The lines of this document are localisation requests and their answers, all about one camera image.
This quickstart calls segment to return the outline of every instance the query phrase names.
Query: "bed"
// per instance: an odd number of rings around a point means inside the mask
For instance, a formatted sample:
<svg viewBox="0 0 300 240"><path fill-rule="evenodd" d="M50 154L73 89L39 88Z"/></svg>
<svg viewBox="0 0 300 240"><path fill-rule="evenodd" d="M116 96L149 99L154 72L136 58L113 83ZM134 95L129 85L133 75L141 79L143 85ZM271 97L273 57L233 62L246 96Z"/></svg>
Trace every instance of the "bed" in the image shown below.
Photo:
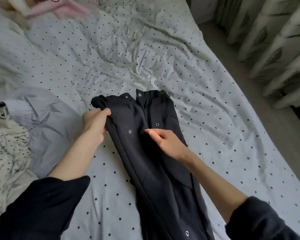
<svg viewBox="0 0 300 240"><path fill-rule="evenodd" d="M0 97L49 90L82 115L99 95L165 90L189 148L300 234L300 182L233 78L205 44L185 0L82 0L86 19L47 14L30 30L0 15ZM62 239L142 239L135 191L109 135ZM202 189L216 239L224 221Z"/></svg>

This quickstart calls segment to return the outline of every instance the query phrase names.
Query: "white sheet with black dots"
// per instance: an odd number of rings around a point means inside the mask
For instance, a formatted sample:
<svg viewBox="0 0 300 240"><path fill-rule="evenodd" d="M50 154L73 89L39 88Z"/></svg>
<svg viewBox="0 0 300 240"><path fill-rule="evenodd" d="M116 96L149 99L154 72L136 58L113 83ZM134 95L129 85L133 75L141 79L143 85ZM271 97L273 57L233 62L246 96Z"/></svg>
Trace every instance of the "white sheet with black dots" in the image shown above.
<svg viewBox="0 0 300 240"><path fill-rule="evenodd" d="M23 34L0 25L0 93L49 89L82 114L98 95L164 89L189 148L300 234L300 182L233 78L205 44L185 0L98 0L92 17L35 20ZM91 184L63 239L141 239L135 192L108 135ZM202 191L216 239L224 221Z"/></svg>

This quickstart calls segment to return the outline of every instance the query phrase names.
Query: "right hand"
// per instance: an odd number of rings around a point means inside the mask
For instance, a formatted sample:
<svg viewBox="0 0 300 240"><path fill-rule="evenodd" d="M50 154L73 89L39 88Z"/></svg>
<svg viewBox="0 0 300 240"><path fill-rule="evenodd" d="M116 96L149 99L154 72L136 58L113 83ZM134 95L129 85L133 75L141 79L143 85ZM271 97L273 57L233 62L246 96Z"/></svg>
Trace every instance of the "right hand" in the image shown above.
<svg viewBox="0 0 300 240"><path fill-rule="evenodd" d="M145 129L161 150L173 159L183 163L191 152L179 138L168 129Z"/></svg>

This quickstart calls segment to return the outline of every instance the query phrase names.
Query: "black sleeve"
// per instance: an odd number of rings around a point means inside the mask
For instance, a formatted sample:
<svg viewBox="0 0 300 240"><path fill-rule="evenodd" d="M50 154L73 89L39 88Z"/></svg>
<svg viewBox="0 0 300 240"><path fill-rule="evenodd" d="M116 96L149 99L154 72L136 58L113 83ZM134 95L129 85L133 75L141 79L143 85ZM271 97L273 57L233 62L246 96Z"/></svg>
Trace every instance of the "black sleeve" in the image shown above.
<svg viewBox="0 0 300 240"><path fill-rule="evenodd" d="M89 184L88 176L33 181L0 216L0 240L60 239Z"/></svg>
<svg viewBox="0 0 300 240"><path fill-rule="evenodd" d="M232 213L225 230L231 240L300 240L267 202L253 196Z"/></svg>

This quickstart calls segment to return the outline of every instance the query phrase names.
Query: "pink fabric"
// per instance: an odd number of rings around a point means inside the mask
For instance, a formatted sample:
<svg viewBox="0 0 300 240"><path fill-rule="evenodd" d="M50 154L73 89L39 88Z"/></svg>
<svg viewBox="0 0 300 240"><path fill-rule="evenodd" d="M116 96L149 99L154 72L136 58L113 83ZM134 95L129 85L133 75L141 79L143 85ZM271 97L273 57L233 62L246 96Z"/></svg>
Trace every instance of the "pink fabric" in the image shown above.
<svg viewBox="0 0 300 240"><path fill-rule="evenodd" d="M53 12L59 19L67 19L91 15L92 10L73 0L46 0L30 8L25 15L33 18L48 12Z"/></svg>

